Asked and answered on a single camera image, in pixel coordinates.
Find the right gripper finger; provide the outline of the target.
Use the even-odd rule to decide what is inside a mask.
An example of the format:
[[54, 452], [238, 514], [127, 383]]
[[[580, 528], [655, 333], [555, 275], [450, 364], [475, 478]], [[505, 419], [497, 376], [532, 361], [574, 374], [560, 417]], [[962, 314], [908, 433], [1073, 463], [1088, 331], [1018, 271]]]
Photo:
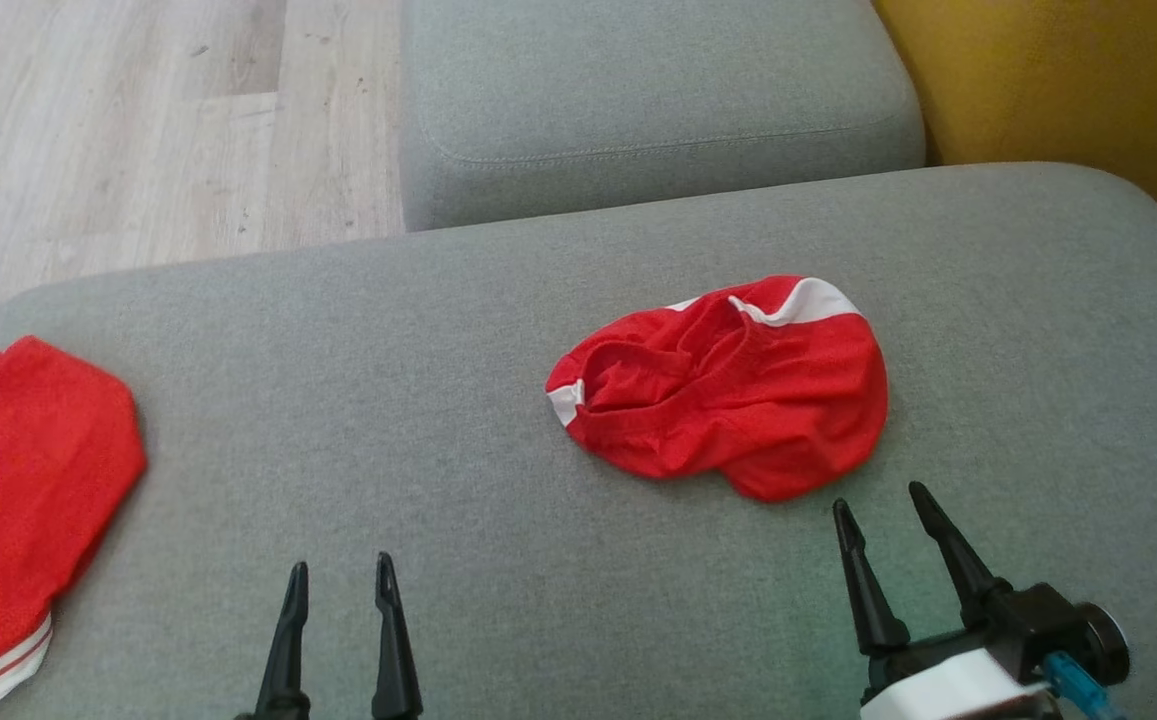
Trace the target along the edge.
[[889, 605], [889, 598], [865, 554], [865, 536], [853, 515], [852, 506], [843, 498], [837, 498], [831, 510], [861, 655], [880, 659], [902, 651], [911, 642], [911, 632]]
[[1014, 585], [988, 568], [924, 483], [908, 483], [908, 492], [924, 532], [942, 552], [959, 601], [963, 626], [968, 630], [985, 626], [989, 620], [988, 598], [994, 594], [1012, 592]]

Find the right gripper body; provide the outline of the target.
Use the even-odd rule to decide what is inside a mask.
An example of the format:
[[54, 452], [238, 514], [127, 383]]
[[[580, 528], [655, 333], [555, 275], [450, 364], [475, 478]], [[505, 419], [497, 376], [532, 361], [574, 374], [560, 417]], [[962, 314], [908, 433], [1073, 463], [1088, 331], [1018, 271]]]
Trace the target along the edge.
[[1122, 630], [1051, 585], [988, 598], [989, 620], [869, 659], [861, 719], [1126, 719], [1110, 686], [1130, 670]]

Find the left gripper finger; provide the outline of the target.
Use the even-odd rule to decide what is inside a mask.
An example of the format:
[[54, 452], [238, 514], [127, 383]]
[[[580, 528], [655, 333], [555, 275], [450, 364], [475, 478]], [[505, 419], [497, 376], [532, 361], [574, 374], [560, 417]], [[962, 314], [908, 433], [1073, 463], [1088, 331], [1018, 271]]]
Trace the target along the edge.
[[381, 615], [379, 660], [371, 701], [373, 719], [418, 719], [423, 714], [421, 686], [410, 642], [403, 598], [390, 553], [379, 552], [374, 605]]
[[302, 638], [309, 612], [309, 568], [295, 563], [277, 619], [255, 719], [309, 719], [310, 700], [302, 689]]

